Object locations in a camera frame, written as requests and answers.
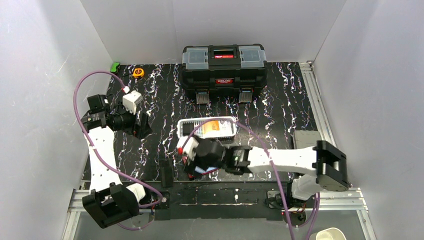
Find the red leather card holder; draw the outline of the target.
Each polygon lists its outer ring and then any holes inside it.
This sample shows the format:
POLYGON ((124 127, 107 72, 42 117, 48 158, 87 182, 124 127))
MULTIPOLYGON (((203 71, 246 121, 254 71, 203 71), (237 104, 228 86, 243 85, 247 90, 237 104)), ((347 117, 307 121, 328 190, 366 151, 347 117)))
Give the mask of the red leather card holder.
POLYGON ((213 173, 217 170, 219 170, 219 167, 208 167, 206 170, 196 166, 194 170, 192 170, 190 173, 188 173, 188 178, 190 181, 201 179, 203 176, 208 175, 210 173, 213 173))

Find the black VIP card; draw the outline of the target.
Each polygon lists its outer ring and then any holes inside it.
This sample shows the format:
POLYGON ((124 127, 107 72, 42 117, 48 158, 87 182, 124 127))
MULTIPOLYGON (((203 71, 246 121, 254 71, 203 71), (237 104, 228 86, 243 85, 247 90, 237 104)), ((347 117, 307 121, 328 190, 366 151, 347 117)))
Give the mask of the black VIP card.
POLYGON ((159 168, 159 176, 162 188, 171 188, 174 185, 174 165, 168 160, 164 159, 159 168))

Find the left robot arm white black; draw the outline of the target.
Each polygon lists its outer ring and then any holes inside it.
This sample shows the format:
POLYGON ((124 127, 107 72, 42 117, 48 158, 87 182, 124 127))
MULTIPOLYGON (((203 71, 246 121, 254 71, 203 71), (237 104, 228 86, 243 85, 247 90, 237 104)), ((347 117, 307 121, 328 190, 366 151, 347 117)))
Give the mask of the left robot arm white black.
POLYGON ((88 97, 89 110, 81 118, 87 132, 91 172, 89 194, 82 198, 82 205, 102 229, 139 215, 140 206, 152 197, 151 191, 142 184, 123 184, 116 172, 115 132, 121 131, 139 140, 152 132, 148 116, 135 113, 141 98, 139 93, 133 92, 111 107, 106 95, 93 95, 88 97))

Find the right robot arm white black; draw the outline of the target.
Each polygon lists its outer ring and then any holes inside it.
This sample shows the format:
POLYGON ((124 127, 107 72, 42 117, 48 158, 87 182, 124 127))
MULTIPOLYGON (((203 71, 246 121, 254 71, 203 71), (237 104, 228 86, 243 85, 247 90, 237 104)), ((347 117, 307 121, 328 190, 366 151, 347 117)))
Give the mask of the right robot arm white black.
POLYGON ((325 140, 299 149, 269 149, 256 146, 223 146, 211 139, 183 136, 177 152, 186 157, 184 171, 199 176, 199 169, 223 169, 234 175, 265 171, 293 172, 300 177, 291 182, 289 196, 306 201, 327 190, 345 192, 350 183, 346 155, 325 140))

